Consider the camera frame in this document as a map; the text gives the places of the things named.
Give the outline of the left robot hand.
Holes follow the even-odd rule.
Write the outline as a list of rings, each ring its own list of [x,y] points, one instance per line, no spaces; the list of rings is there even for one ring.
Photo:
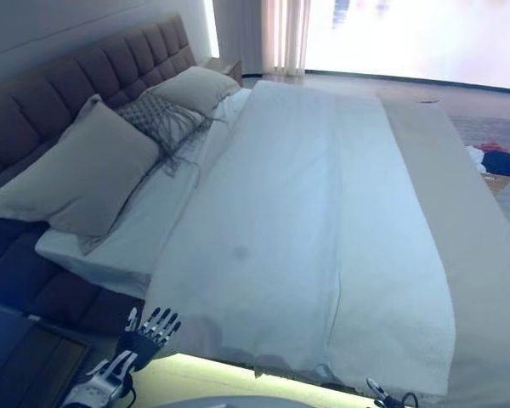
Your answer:
[[[132,364],[135,371],[145,368],[181,327],[179,315],[170,308],[157,307],[144,321],[139,317],[138,309],[133,307],[114,353],[115,357],[124,352],[136,354]]]

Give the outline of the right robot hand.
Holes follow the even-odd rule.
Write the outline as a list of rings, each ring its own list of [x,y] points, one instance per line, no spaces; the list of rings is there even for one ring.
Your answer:
[[[392,397],[372,378],[368,377],[366,385],[375,393],[377,396],[375,404],[379,407],[391,408],[394,406]]]

